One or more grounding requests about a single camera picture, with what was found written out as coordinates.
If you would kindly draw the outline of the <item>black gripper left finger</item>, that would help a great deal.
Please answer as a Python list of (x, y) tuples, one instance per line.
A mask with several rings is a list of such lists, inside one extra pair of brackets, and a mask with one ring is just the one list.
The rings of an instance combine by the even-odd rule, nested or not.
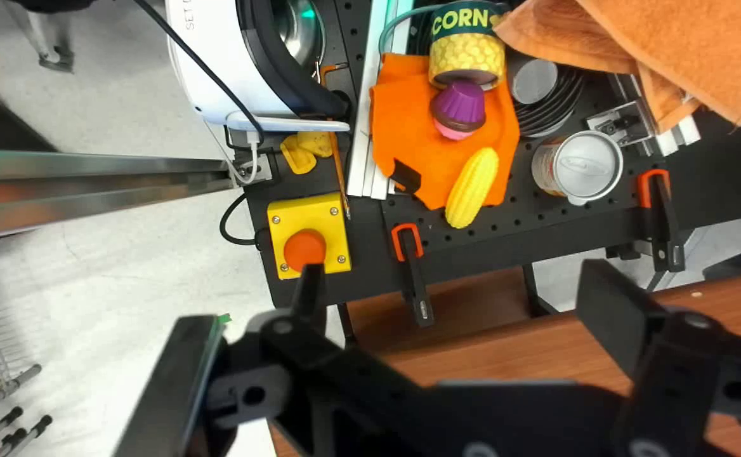
[(205, 415), (205, 394), (222, 357), (216, 315), (178, 318), (111, 457), (225, 457), (234, 434)]

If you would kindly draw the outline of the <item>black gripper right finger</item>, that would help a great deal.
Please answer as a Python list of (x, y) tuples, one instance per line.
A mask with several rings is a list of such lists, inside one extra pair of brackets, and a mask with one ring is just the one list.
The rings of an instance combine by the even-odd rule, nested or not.
[(580, 265), (576, 315), (609, 357), (633, 376), (670, 312), (604, 260)]

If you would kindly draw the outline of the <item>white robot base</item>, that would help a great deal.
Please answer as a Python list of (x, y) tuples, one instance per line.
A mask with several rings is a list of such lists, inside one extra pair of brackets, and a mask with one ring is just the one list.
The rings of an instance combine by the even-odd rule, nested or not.
[(318, 79), (328, 0), (164, 0), (172, 72), (194, 114), (262, 133), (348, 133), (349, 103)]

